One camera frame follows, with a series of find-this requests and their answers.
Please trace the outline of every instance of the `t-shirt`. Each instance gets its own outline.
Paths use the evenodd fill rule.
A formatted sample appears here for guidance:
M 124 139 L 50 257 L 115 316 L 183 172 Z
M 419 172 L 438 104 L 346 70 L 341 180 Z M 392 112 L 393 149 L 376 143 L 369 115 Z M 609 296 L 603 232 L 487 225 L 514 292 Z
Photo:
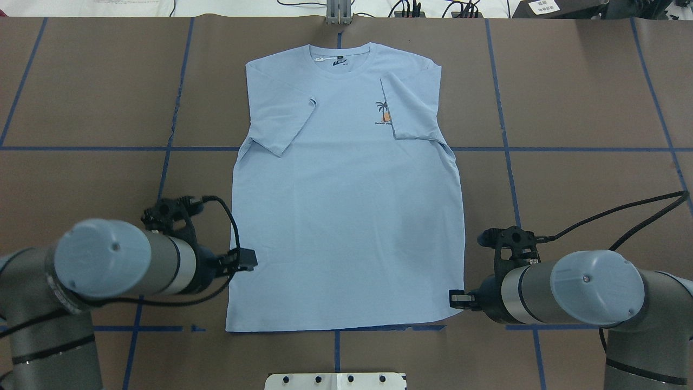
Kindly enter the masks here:
M 431 322 L 457 313 L 464 215 L 437 123 L 441 67 L 368 43 L 306 45 L 246 66 L 234 167 L 240 242 L 231 332 Z

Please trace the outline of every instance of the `light blue joint cap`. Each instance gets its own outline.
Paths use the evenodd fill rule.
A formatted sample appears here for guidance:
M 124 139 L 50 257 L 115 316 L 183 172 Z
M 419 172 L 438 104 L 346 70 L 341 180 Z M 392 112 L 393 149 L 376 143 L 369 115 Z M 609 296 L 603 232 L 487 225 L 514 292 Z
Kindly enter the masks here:
M 614 325 L 635 316 L 645 299 L 638 269 L 613 251 L 580 251 L 560 259 L 551 272 L 551 292 L 578 321 Z
M 132 224 L 87 219 L 58 242 L 55 272 L 68 289 L 107 298 L 133 288 L 147 272 L 151 257 L 149 240 Z

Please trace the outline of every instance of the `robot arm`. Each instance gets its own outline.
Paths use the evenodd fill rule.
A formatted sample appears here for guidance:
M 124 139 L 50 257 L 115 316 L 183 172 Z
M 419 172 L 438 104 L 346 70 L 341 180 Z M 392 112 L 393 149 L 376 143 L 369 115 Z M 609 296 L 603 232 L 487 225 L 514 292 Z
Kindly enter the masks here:
M 485 235 L 482 245 L 509 246 L 514 261 L 497 253 L 496 273 L 479 289 L 468 294 L 450 290 L 452 307 L 483 311 L 498 323 L 580 322 L 608 328 L 605 389 L 686 388 L 693 282 L 639 270 L 613 251 L 538 262 L 537 237 L 516 226 Z
M 0 387 L 101 390 L 90 310 L 123 294 L 194 294 L 215 277 L 251 271 L 253 251 L 217 256 L 197 243 L 190 217 L 206 198 L 218 199 L 160 200 L 145 211 L 147 230 L 89 219 L 48 248 L 0 257 L 0 315 L 18 327 L 10 338 L 14 369 Z M 178 221 L 185 226 L 175 230 Z

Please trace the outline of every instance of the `white sticker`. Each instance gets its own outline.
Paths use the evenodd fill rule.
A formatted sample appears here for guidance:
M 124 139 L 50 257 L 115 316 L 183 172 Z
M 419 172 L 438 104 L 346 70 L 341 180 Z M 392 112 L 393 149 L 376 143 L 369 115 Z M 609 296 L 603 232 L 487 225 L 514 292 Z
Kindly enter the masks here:
M 561 10 L 555 0 L 533 1 L 529 3 L 529 7 L 535 15 L 543 15 Z

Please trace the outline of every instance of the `shirt sleeve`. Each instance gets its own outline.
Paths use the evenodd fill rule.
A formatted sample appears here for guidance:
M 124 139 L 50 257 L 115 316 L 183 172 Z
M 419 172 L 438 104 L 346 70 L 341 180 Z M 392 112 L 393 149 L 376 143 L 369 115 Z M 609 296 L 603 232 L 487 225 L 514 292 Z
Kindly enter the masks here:
M 428 139 L 446 144 L 438 127 L 441 67 L 430 65 L 415 74 L 398 77 L 385 74 L 385 102 L 396 139 Z
M 245 66 L 250 108 L 248 139 L 281 157 L 317 104 L 310 95 L 282 80 Z

